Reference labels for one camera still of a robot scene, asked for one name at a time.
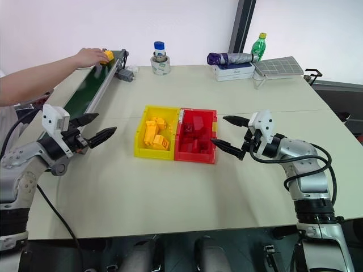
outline white table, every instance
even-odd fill
[[[65,105],[85,73],[69,76],[49,103]],[[246,129],[223,121],[222,116],[250,117],[269,108],[275,132],[316,143],[332,155],[338,182],[336,214],[363,216],[363,148],[300,76],[267,81],[260,90],[253,88],[252,79],[216,82],[208,66],[173,67],[164,77],[142,67],[136,77],[131,83],[112,80],[98,105],[100,116],[83,132],[90,137],[102,128],[117,126],[115,134],[86,155],[74,157],[65,176],[45,173],[39,180],[78,237],[296,223],[279,165],[259,164],[248,155],[241,162],[220,150],[215,165],[135,158],[134,133],[147,104],[216,109],[217,136],[234,146],[241,146]],[[39,117],[18,145],[39,136]],[[70,237],[39,193],[28,230],[30,239]]]

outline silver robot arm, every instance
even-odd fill
[[[351,256],[335,218],[327,178],[320,170],[317,158],[312,158],[318,155],[316,148],[305,141],[289,139],[281,134],[272,135],[274,124],[268,110],[254,113],[250,120],[238,116],[225,116],[223,119],[249,130],[241,149],[223,140],[212,139],[217,147],[240,160],[249,152],[258,162],[272,163],[259,158],[267,156],[285,170],[288,178],[285,187],[294,201],[300,236],[295,250],[295,270],[353,272]],[[291,161],[302,156],[308,157]]]
[[[47,169],[53,175],[64,175],[74,153],[85,152],[106,141],[116,128],[104,129],[91,139],[85,139],[78,127],[98,116],[87,113],[69,120],[60,107],[44,105],[43,127],[51,137],[26,144],[6,154],[0,161],[0,268],[18,271],[30,252],[22,251],[27,243],[28,214],[39,177]]]

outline human hand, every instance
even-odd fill
[[[109,61],[106,54],[99,48],[82,48],[72,58],[77,68],[86,68],[98,64],[101,61]]]

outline yellow bin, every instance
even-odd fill
[[[175,134],[178,126],[180,108],[146,106],[141,117],[140,124],[135,133],[134,155],[135,157],[174,160]],[[166,129],[160,130],[158,134],[169,141],[168,150],[155,150],[143,141],[146,131],[146,121],[161,117],[166,122]]]

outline bottle cap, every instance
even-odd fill
[[[164,50],[165,46],[162,41],[156,41],[156,42],[154,42],[154,48],[158,49],[158,50]]]

